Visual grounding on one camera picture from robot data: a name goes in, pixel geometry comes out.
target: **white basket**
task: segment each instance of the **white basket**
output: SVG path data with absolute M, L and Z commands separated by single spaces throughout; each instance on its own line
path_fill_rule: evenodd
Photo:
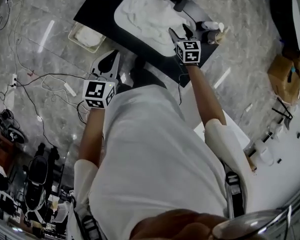
M 75 35 L 76 33 L 79 31 L 79 29 L 81 29 L 83 25 L 79 22 L 76 22 L 73 29 L 70 31 L 69 35 L 68 35 L 68 38 L 76 43 L 77 45 L 83 47 L 84 49 L 86 49 L 87 51 L 89 51 L 90 53 L 95 53 L 98 48 L 100 47 L 100 45 L 103 43 L 103 41 L 106 39 L 106 36 L 102 35 L 102 37 L 100 38 L 100 43 L 95 45 L 95 46 L 92 46 L 92 47 L 86 47 L 85 45 L 83 45 L 82 43 L 80 43 L 76 38 L 75 38 Z

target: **white sleeve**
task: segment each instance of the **white sleeve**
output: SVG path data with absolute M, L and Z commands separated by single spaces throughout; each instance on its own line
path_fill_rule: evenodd
M 89 192 L 94 181 L 98 167 L 88 160 L 80 159 L 74 164 L 74 192 L 77 203 L 88 202 Z
M 254 196 L 253 173 L 235 133 L 230 126 L 222 125 L 218 119 L 211 119 L 205 125 L 204 136 L 213 153 L 240 176 L 246 196 L 246 212 L 249 212 Z

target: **marble floor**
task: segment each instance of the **marble floor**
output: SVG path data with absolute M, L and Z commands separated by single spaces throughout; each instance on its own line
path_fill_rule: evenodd
M 26 84 L 37 75 L 47 73 L 72 74 L 87 77 L 93 61 L 103 53 L 119 49 L 122 54 L 121 73 L 128 73 L 135 55 L 106 39 L 97 53 L 92 54 L 68 39 L 75 22 L 74 16 L 85 0 L 11 0 L 6 27 L 0 31 L 0 92 L 7 90 L 12 75 Z M 261 136 L 276 116 L 271 112 L 275 103 L 267 70 L 280 52 L 279 34 L 271 19 L 268 0 L 194 0 L 215 21 L 229 26 L 227 38 L 203 65 L 208 80 L 214 85 L 231 68 L 230 75 L 217 88 L 216 94 L 224 110 L 252 139 Z M 7 18 L 8 7 L 2 2 L 0 15 Z M 178 99 L 178 84 L 148 65 Z M 83 80 L 72 76 L 58 76 L 77 93 L 68 93 L 68 101 L 79 103 Z M 83 134 L 84 124 L 79 121 L 76 108 L 67 104 L 63 82 L 48 76 L 25 87 L 44 122 L 47 139 L 58 147 L 65 174 L 71 181 L 72 167 Z M 253 103 L 251 111 L 244 109 Z M 0 111 L 7 106 L 13 111 L 20 130 L 27 137 L 24 152 L 34 155 L 44 142 L 43 122 L 22 87 L 9 90 Z M 87 113 L 83 108 L 82 117 Z

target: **black table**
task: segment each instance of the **black table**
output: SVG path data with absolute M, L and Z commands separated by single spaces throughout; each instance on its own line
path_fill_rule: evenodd
M 119 27 L 114 18 L 117 7 L 123 0 L 86 0 L 74 20 L 112 39 L 128 50 L 142 57 L 154 67 L 162 71 L 175 82 L 179 76 L 187 72 L 184 65 L 180 65 L 177 55 L 165 57 L 152 47 Z M 209 16 L 193 1 L 189 1 L 183 9 L 195 22 L 210 21 Z M 217 44 L 201 44 L 201 67 L 218 47 Z M 189 76 L 180 78 L 180 85 L 185 87 L 190 81 Z

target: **white container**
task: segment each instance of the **white container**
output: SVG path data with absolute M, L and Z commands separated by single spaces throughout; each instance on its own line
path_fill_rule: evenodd
M 103 41 L 106 39 L 106 36 L 102 35 L 102 37 L 100 38 L 100 43 L 95 45 L 95 46 L 92 46 L 92 47 L 86 47 L 85 45 L 83 45 L 82 43 L 80 43 L 76 38 L 75 38 L 75 35 L 76 33 L 79 31 L 79 29 L 81 29 L 83 25 L 79 22 L 76 22 L 73 29 L 70 31 L 69 35 L 68 35 L 68 38 L 76 43 L 77 45 L 83 47 L 84 49 L 86 49 L 87 51 L 89 51 L 90 53 L 94 54 L 100 47 L 100 45 L 103 43 Z

